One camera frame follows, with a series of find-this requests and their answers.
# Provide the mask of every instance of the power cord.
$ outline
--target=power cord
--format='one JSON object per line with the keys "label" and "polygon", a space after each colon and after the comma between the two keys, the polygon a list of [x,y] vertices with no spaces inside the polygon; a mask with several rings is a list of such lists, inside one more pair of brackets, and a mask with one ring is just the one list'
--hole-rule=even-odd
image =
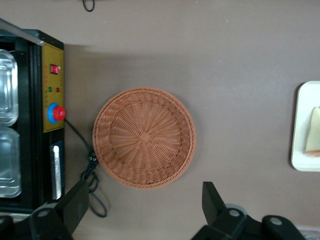
{"label": "power cord", "polygon": [[83,7],[84,7],[84,9],[87,11],[87,12],[92,12],[94,9],[95,9],[95,7],[96,7],[96,0],[92,0],[92,8],[91,9],[88,9],[87,8],[87,5],[86,5],[86,0],[82,0],[82,3],[83,3]]}
{"label": "power cord", "polygon": [[91,204],[91,201],[89,202],[89,207],[91,211],[100,218],[105,218],[108,215],[107,207],[104,205],[104,203],[98,198],[98,196],[95,194],[95,191],[98,189],[100,180],[95,173],[95,169],[99,163],[97,156],[95,152],[90,148],[89,144],[85,140],[85,138],[80,134],[80,132],[67,120],[64,119],[65,123],[69,125],[69,127],[79,136],[79,138],[82,140],[82,142],[85,145],[85,148],[88,152],[88,167],[86,170],[81,174],[81,179],[86,181],[89,186],[89,194],[100,204],[100,206],[103,208],[103,214],[97,212],[94,207]]}

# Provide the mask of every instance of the brown woven basket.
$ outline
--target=brown woven basket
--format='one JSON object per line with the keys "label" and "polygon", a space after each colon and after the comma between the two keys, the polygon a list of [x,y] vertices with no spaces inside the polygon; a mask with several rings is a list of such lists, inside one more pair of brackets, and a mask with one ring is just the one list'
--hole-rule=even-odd
{"label": "brown woven basket", "polygon": [[93,147],[104,170],[120,183],[151,189],[177,179],[189,166],[196,131],[185,106],[170,93],[132,88],[99,112]]}

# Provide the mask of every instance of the metal bolt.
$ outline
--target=metal bolt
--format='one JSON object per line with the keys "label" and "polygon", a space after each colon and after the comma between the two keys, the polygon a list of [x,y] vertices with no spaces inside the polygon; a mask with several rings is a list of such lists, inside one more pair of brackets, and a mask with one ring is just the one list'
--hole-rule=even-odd
{"label": "metal bolt", "polygon": [[274,225],[280,226],[282,225],[282,221],[279,218],[271,217],[270,222],[272,222]]}
{"label": "metal bolt", "polygon": [[42,218],[42,217],[46,216],[48,213],[49,213],[49,210],[43,210],[38,213],[38,217]]}
{"label": "metal bolt", "polygon": [[234,210],[234,209],[230,210],[229,214],[231,216],[233,216],[233,217],[239,217],[240,216],[240,213],[237,210]]}

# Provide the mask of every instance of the red button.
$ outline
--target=red button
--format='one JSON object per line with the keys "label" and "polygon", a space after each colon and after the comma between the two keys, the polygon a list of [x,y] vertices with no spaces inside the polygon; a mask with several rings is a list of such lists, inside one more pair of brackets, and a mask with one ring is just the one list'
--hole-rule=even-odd
{"label": "red button", "polygon": [[51,64],[50,65],[50,73],[52,74],[58,74],[59,73],[59,67],[57,65],[53,65]]}
{"label": "red button", "polygon": [[66,116],[65,108],[63,106],[56,106],[53,109],[52,116],[53,116],[54,120],[62,121],[63,119],[65,119],[65,116]]}

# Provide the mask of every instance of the white plate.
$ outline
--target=white plate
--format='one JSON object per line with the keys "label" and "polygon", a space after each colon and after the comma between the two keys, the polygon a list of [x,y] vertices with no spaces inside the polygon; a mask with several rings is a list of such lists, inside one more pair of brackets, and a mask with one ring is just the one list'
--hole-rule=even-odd
{"label": "white plate", "polygon": [[295,169],[320,172],[320,157],[305,154],[313,109],[320,106],[320,81],[308,81],[299,91],[296,101],[291,162]]}

